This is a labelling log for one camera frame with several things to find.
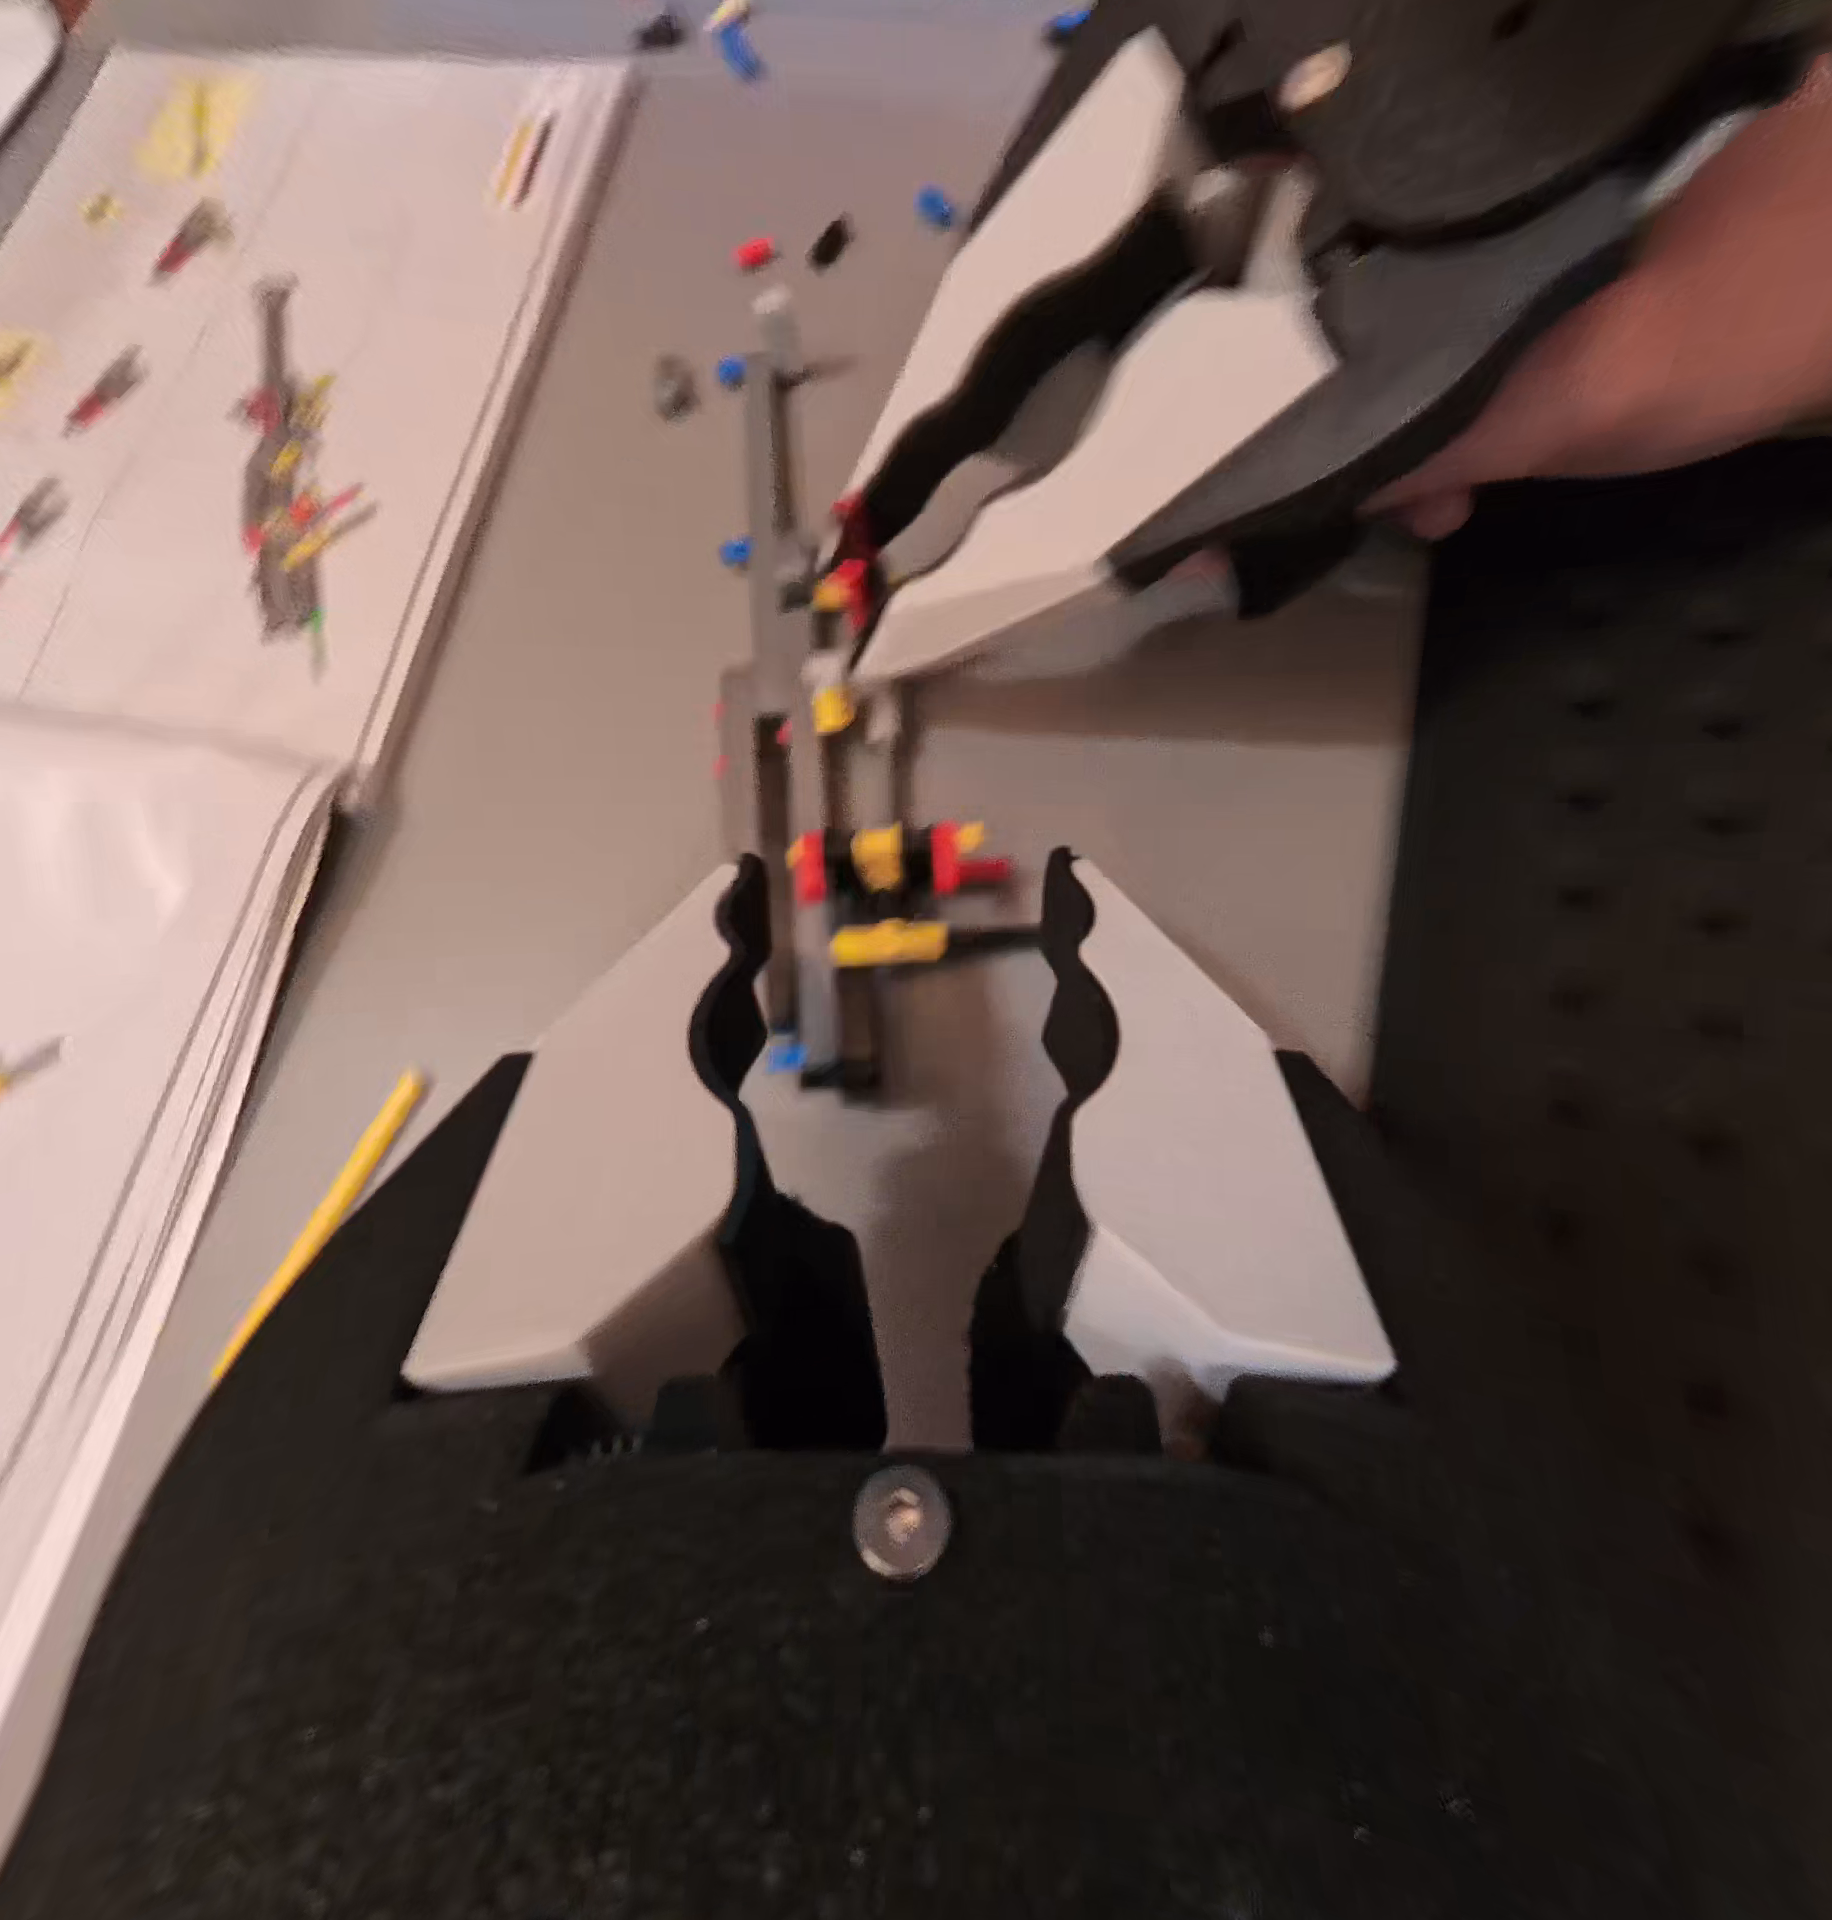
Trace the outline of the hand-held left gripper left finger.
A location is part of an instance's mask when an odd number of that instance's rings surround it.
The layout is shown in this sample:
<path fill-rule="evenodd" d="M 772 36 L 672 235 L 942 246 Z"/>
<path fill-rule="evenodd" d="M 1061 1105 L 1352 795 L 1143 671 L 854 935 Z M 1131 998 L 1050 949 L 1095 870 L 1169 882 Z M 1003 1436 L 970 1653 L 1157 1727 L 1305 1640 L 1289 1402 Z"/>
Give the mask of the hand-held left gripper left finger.
<path fill-rule="evenodd" d="M 749 1329 L 728 1244 L 765 1185 L 741 1090 L 765 1053 L 765 865 L 656 923 L 528 1054 L 420 1323 L 418 1389 L 714 1376 Z"/>

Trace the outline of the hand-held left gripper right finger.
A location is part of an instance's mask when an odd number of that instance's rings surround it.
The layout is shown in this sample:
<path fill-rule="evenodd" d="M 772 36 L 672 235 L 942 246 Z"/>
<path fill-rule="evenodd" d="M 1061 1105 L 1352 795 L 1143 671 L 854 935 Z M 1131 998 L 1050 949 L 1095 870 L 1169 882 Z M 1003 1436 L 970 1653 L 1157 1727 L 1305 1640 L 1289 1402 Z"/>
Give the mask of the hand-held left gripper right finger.
<path fill-rule="evenodd" d="M 1047 858 L 1026 1313 L 1095 1376 L 1376 1386 L 1395 1370 L 1276 1047 L 1086 858 Z"/>

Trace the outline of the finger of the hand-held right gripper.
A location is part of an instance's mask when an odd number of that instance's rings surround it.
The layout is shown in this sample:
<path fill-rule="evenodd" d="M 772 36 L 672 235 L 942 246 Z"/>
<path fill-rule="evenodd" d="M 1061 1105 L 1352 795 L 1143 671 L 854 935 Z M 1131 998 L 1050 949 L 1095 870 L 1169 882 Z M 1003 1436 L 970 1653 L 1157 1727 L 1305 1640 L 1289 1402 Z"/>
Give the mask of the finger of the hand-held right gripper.
<path fill-rule="evenodd" d="M 1203 290 L 1118 355 L 1071 447 L 993 495 L 951 550 L 896 590 L 860 647 L 860 689 L 960 660 L 1116 593 L 1110 550 L 1334 369 L 1300 291 Z"/>
<path fill-rule="evenodd" d="M 841 559 L 901 537 L 1096 332 L 1112 255 L 1164 197 L 1173 159 L 1196 159 L 1184 83 L 1162 29 L 1074 39 L 951 254 L 838 497 Z"/>

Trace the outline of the pile of small lego pins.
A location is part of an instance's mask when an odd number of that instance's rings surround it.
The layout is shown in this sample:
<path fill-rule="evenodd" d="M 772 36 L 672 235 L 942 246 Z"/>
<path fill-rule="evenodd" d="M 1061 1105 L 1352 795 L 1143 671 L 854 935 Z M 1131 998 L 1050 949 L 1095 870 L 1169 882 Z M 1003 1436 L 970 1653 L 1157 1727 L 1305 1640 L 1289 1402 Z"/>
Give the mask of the pile of small lego pins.
<path fill-rule="evenodd" d="M 643 105 L 601 216 L 615 362 L 650 398 L 676 359 L 698 397 L 658 434 L 654 504 L 697 564 L 745 532 L 740 397 L 767 290 L 792 305 L 789 415 L 807 535 L 871 436 L 977 195 L 1047 75 L 1062 4 L 749 4 L 745 53 L 712 4 L 618 4 Z"/>

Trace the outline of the grey lego beam assembly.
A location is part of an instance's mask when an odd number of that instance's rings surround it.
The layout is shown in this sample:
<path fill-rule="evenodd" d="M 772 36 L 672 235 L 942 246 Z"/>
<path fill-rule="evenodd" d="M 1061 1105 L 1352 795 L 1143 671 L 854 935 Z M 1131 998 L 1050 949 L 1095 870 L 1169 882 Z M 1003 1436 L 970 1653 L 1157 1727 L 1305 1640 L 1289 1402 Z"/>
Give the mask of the grey lego beam assembly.
<path fill-rule="evenodd" d="M 752 297 L 753 342 L 717 381 L 743 404 L 748 534 L 721 564 L 748 586 L 749 663 L 717 697 L 717 789 L 730 850 L 765 870 L 765 1058 L 806 1089 L 880 1095 L 887 989 L 901 974 L 1026 945 L 1032 927 L 967 919 L 1014 861 L 969 818 L 909 807 L 907 705 L 849 668 L 866 569 L 820 573 L 800 507 L 794 400 L 816 377 L 789 282 Z"/>

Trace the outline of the lego instruction booklet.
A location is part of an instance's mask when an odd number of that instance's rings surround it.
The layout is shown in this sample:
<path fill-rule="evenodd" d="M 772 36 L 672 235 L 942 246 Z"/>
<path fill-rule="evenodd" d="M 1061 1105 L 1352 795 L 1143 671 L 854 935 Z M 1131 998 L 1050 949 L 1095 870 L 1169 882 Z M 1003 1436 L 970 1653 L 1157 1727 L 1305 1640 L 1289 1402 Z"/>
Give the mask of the lego instruction booklet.
<path fill-rule="evenodd" d="M 114 49 L 0 243 L 0 1741 L 637 86 Z"/>

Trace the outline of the long yellow lego axle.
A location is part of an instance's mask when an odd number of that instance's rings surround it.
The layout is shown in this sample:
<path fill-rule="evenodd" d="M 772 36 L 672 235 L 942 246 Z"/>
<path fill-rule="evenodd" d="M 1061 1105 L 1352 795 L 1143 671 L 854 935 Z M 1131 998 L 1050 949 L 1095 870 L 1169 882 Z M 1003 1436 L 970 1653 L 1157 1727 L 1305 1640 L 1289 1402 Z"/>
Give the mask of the long yellow lego axle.
<path fill-rule="evenodd" d="M 226 1343 L 209 1366 L 207 1385 L 215 1389 L 232 1374 L 232 1367 L 243 1357 L 257 1332 L 278 1310 L 285 1297 L 301 1281 L 307 1268 L 326 1252 L 328 1244 L 342 1229 L 357 1203 L 374 1182 L 384 1162 L 393 1152 L 408 1121 L 418 1114 L 429 1079 L 420 1070 L 398 1076 L 388 1097 L 374 1111 L 355 1144 L 348 1148 L 345 1164 L 337 1170 L 326 1194 L 305 1220 L 283 1261 L 252 1297 L 241 1321 L 234 1327 Z"/>

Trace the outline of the person's right hand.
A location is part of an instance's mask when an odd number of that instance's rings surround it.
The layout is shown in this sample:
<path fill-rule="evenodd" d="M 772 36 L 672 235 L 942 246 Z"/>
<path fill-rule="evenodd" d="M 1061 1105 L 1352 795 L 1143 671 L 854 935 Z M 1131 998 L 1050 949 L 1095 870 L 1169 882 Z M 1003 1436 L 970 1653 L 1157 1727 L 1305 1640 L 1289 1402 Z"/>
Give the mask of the person's right hand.
<path fill-rule="evenodd" d="M 1683 468 L 1832 427 L 1832 47 L 1649 226 L 1632 263 L 1367 514 L 1439 540 L 1510 483 Z"/>

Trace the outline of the black perforated panel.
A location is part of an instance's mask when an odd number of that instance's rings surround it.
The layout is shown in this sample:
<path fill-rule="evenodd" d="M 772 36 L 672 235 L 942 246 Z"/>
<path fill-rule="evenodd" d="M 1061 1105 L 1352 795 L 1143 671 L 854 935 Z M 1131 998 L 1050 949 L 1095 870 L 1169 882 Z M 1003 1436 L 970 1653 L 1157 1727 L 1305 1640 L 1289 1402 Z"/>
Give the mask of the black perforated panel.
<path fill-rule="evenodd" d="M 1832 438 L 1433 550 L 1371 1099 L 1577 1449 L 1643 1907 L 1832 1915 Z"/>

